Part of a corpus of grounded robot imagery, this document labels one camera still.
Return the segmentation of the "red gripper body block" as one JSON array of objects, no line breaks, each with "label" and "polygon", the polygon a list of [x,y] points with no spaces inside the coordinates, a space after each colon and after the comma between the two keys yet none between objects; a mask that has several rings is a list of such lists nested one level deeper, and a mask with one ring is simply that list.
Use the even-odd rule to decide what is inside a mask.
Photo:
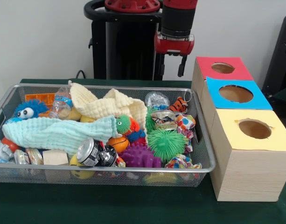
[{"label": "red gripper body block", "polygon": [[195,43],[193,34],[185,38],[172,38],[156,33],[154,36],[155,51],[159,54],[187,56],[191,53]]}]

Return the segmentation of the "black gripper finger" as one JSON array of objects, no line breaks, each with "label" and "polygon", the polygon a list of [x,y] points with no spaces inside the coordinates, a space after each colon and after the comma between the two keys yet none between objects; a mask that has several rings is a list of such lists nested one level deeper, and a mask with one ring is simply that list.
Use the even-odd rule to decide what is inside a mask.
[{"label": "black gripper finger", "polygon": [[164,75],[164,70],[165,70],[165,54],[160,54],[160,66],[159,66],[159,75],[163,76]]},{"label": "black gripper finger", "polygon": [[187,55],[182,56],[181,64],[178,68],[178,77],[182,77],[184,75],[185,65],[187,61]]}]

